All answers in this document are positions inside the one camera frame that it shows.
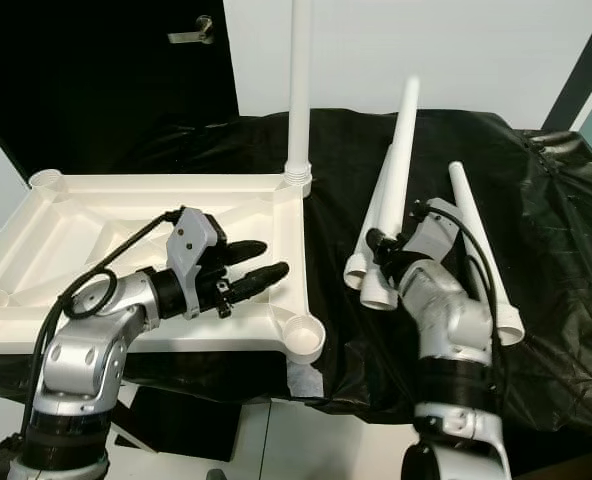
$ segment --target door handle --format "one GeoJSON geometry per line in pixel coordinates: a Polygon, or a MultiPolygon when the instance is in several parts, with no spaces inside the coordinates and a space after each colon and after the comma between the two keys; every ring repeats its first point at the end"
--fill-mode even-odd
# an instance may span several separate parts
{"type": "Polygon", "coordinates": [[[214,42],[214,22],[209,15],[201,15],[196,19],[196,31],[168,33],[169,43],[204,43],[214,42]]]}

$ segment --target black door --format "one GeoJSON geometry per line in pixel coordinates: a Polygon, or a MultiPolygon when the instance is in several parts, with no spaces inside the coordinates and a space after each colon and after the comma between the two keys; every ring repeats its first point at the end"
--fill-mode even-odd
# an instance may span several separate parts
{"type": "Polygon", "coordinates": [[[0,143],[24,176],[104,173],[166,116],[238,114],[222,0],[54,5],[0,2],[0,143]],[[211,43],[170,43],[201,16],[211,43]]]}

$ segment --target white plastic pipe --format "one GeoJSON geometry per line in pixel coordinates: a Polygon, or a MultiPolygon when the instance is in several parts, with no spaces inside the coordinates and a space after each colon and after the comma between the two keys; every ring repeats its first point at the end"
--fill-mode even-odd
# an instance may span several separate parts
{"type": "MultiPolygon", "coordinates": [[[[378,211],[377,228],[392,238],[395,238],[403,227],[419,90],[420,80],[418,77],[410,77],[405,83],[396,120],[394,140],[390,151],[390,164],[378,211]]],[[[398,306],[396,291],[388,285],[378,265],[374,263],[368,266],[363,279],[360,302],[374,310],[394,310],[398,306]]]]}
{"type": "MultiPolygon", "coordinates": [[[[472,195],[469,182],[467,181],[467,175],[463,164],[460,162],[452,162],[449,165],[449,177],[452,181],[452,188],[454,189],[454,197],[456,199],[456,206],[460,209],[463,215],[463,223],[472,232],[472,234],[478,240],[492,273],[494,279],[494,285],[496,286],[496,300],[498,303],[498,334],[500,336],[501,343],[503,345],[513,345],[520,342],[525,336],[525,328],[523,322],[520,319],[520,313],[518,309],[509,303],[507,298],[507,292],[503,285],[503,279],[498,271],[494,254],[487,240],[485,234],[485,228],[483,222],[480,219],[478,209],[476,208],[476,202],[472,195]]],[[[465,238],[465,249],[467,254],[474,257],[479,264],[482,266],[480,256],[474,249],[474,246],[465,238]]],[[[487,298],[485,294],[485,284],[483,279],[478,274],[478,271],[470,265],[472,277],[476,283],[476,290],[478,292],[478,298],[485,300],[487,298]]]]}
{"type": "Polygon", "coordinates": [[[289,95],[289,138],[285,181],[305,187],[309,194],[309,63],[312,1],[292,0],[292,55],[289,95]]]}
{"type": "Polygon", "coordinates": [[[367,267],[372,263],[374,257],[371,249],[367,246],[366,237],[369,229],[376,226],[378,210],[383,198],[383,187],[385,185],[387,171],[389,169],[389,159],[391,158],[390,151],[391,146],[387,148],[385,160],[383,161],[383,165],[380,168],[378,180],[376,181],[376,186],[374,187],[374,193],[372,193],[372,198],[369,201],[369,207],[367,208],[367,213],[365,214],[365,219],[363,220],[363,226],[360,229],[360,234],[358,235],[358,240],[356,241],[356,248],[354,249],[352,256],[347,259],[347,263],[345,264],[345,272],[343,273],[345,285],[353,288],[354,290],[360,290],[363,286],[363,278],[367,272],[367,267]]]}

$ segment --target white floor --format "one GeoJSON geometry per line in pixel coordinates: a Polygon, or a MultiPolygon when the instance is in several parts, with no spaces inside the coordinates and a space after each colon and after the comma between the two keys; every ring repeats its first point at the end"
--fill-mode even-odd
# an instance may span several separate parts
{"type": "MultiPolygon", "coordinates": [[[[136,386],[121,389],[131,403],[136,386]]],[[[0,399],[0,441],[18,429],[22,408],[0,399]]],[[[200,432],[188,432],[200,435],[200,432]]],[[[228,480],[396,479],[405,449],[416,442],[409,425],[368,425],[346,415],[326,415],[301,404],[246,405],[231,462],[147,453],[107,443],[107,480],[203,480],[220,468],[228,480]]]]}

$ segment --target white plastic tray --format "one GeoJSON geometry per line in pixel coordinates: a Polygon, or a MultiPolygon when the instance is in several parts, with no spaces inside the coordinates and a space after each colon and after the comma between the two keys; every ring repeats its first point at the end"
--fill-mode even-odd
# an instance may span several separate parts
{"type": "MultiPolygon", "coordinates": [[[[280,260],[288,276],[234,307],[229,318],[178,316],[139,336],[131,352],[278,350],[297,363],[318,358],[322,324],[309,314],[301,187],[282,175],[89,175],[46,170],[0,232],[0,354],[29,353],[56,296],[119,243],[180,205],[213,214],[229,241],[262,240],[260,257],[229,268],[236,280],[280,260]]],[[[161,225],[110,265],[118,276],[165,267],[171,225],[161,225]]]]}

